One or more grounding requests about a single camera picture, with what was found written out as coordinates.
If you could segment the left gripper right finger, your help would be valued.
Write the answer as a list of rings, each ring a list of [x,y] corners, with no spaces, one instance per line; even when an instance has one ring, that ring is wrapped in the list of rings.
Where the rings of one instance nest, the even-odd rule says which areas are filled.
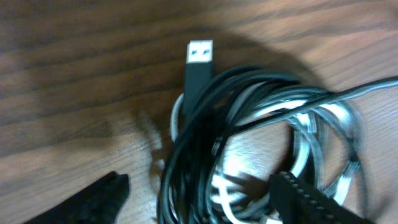
[[[269,194],[270,205],[278,211],[283,223],[372,224],[290,172],[270,176]]]

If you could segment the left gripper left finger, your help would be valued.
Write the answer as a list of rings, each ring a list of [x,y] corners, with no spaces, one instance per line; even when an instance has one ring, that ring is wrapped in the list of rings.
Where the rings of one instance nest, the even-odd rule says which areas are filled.
[[[112,171],[25,224],[114,223],[129,193],[129,176]]]

